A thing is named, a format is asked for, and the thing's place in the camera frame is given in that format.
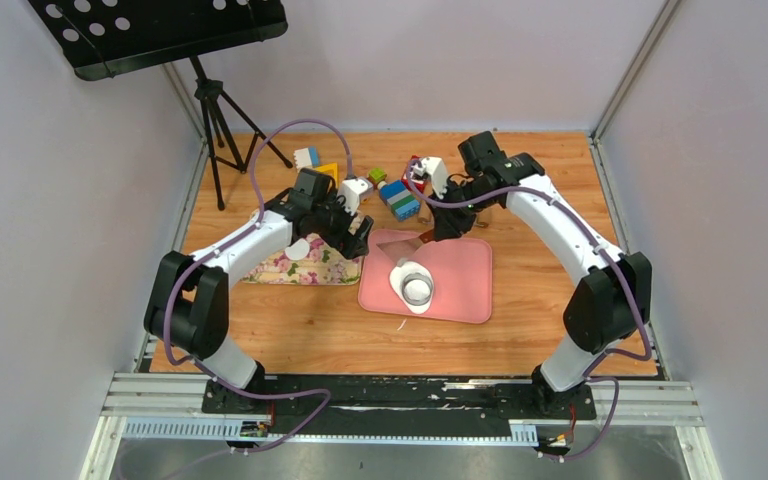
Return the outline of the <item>pink rectangular tray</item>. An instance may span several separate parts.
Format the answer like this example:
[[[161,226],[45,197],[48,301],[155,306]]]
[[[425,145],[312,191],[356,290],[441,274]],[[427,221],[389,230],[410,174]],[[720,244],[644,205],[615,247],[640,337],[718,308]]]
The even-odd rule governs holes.
[[[430,307],[418,313],[406,305],[389,281],[395,263],[379,244],[416,237],[416,232],[379,229],[369,238],[363,262],[358,302],[368,311],[421,316],[469,324],[486,322],[492,313],[493,258],[490,245],[480,239],[460,238],[430,242],[412,257],[434,282]]]

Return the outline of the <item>white dough ball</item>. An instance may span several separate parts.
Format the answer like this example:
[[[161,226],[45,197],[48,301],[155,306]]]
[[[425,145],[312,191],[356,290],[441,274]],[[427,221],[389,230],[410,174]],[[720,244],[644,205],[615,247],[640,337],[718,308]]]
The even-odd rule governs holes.
[[[427,268],[412,260],[404,261],[390,271],[389,283],[412,313],[422,314],[429,310],[435,285]]]

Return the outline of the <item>wooden dough roller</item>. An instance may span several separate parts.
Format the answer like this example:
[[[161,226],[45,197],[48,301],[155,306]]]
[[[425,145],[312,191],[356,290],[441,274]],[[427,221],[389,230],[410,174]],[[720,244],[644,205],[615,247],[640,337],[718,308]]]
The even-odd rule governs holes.
[[[484,210],[476,215],[474,226],[477,228],[488,228],[491,223],[492,211]],[[420,213],[418,221],[424,225],[432,225],[434,223],[433,214],[428,211]]]

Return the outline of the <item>metal dough scraper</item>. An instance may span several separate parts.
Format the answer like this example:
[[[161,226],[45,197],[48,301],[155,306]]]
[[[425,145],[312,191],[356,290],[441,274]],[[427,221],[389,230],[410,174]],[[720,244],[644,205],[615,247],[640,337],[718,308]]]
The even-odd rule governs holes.
[[[379,250],[394,264],[409,260],[420,248],[434,241],[434,232],[427,230],[409,238],[390,240],[377,244]]]

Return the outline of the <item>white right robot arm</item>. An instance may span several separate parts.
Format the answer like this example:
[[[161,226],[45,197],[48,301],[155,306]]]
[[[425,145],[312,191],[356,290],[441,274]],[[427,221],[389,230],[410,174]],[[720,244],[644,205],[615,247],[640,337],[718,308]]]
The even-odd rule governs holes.
[[[466,173],[460,181],[439,158],[423,157],[411,168],[430,184],[434,239],[459,238],[479,213],[500,206],[537,235],[575,286],[562,315],[565,335],[536,368],[538,383],[530,392],[537,413],[556,417],[569,407],[570,390],[618,352],[622,340],[634,333],[648,338],[652,264],[591,227],[531,154],[505,153],[489,131],[468,137],[458,150]]]

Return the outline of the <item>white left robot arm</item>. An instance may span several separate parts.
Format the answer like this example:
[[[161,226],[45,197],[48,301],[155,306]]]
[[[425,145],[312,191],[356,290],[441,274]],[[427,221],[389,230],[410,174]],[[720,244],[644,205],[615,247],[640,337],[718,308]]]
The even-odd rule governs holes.
[[[263,369],[229,333],[232,288],[269,256],[312,234],[346,260],[367,255],[374,221],[358,209],[372,190],[359,177],[336,182],[300,170],[293,186],[262,201],[247,223],[222,240],[190,255],[171,251],[162,257],[144,329],[229,384],[228,400],[239,411],[258,411],[267,389],[255,377]]]

